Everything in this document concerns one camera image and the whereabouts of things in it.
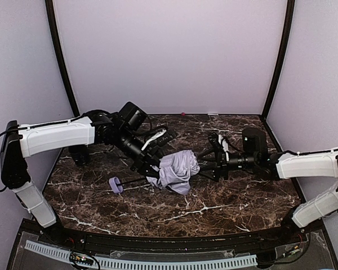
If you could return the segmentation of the lavender folding umbrella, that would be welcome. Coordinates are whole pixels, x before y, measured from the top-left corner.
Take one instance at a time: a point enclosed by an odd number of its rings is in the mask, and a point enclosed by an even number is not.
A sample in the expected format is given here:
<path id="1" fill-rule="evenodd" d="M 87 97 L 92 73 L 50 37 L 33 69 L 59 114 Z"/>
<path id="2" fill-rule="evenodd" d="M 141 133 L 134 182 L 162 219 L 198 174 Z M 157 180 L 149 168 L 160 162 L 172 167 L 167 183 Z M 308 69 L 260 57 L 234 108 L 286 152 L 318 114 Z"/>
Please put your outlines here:
<path id="1" fill-rule="evenodd" d="M 160 159 L 159 167 L 153 167 L 159 173 L 156 177 L 141 177 L 121 183 L 118 177 L 112 177 L 108 183 L 115 194 L 123 192 L 123 185 L 147 181 L 160 190 L 170 190 L 180 195 L 187 195 L 191 189 L 190 179 L 200 171 L 196 155 L 192 150 L 182 150 Z"/>

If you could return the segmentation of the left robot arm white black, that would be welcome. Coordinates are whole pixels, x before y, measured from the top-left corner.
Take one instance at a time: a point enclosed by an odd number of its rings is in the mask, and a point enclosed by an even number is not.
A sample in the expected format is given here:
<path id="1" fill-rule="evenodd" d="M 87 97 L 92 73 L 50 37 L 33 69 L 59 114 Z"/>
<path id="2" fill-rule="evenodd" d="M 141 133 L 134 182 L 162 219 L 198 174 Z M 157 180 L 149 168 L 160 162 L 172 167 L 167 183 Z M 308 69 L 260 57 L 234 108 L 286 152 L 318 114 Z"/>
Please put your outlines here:
<path id="1" fill-rule="evenodd" d="M 168 128 L 160 125 L 140 133 L 148 115 L 132 102 L 118 112 L 91 110 L 76 118 L 42 124 L 18 124 L 13 120 L 1 134 L 1 181 L 26 206 L 42 228 L 59 224 L 54 209 L 37 189 L 28 172 L 26 158 L 67 147 L 74 162 L 88 163 L 89 145 L 105 144 L 121 150 L 133 160 L 131 169 L 144 177 L 157 177 L 163 137 Z"/>

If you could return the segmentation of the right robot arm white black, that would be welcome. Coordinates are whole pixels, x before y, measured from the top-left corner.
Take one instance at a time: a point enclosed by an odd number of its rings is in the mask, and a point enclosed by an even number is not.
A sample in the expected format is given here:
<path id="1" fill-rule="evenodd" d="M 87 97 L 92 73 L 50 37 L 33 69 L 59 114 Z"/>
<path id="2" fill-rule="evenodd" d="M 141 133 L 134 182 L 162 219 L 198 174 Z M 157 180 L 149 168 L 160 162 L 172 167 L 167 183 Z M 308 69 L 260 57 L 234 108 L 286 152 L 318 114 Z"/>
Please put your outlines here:
<path id="1" fill-rule="evenodd" d="M 211 148 L 198 156 L 198 160 L 209 164 L 201 168 L 200 174 L 213 181 L 228 179 L 229 172 L 250 169 L 272 180 L 297 177 L 332 177 L 337 182 L 315 198 L 292 208 L 283 218 L 281 227 L 296 231 L 317 219 L 338 212 L 338 147 L 315 151 L 293 152 L 290 150 L 270 154 L 266 134 L 257 128 L 242 131 L 243 150 L 234 146 L 219 134 L 210 133 Z"/>

